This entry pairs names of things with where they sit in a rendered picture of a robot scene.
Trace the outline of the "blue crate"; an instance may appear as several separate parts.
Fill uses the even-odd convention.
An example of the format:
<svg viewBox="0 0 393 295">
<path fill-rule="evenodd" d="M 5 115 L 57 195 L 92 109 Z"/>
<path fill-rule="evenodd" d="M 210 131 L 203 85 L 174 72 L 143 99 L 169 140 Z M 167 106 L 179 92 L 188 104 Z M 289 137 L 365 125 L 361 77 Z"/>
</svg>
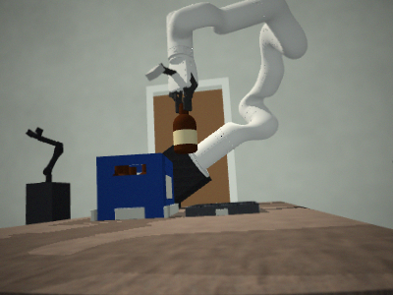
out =
<svg viewBox="0 0 393 295">
<path fill-rule="evenodd" d="M 137 165 L 140 164 L 140 165 Z M 115 174 L 115 166 L 129 165 L 146 174 Z M 96 157 L 97 220 L 115 220 L 115 208 L 144 207 L 145 218 L 164 217 L 174 204 L 173 163 L 161 153 Z"/>
</svg>

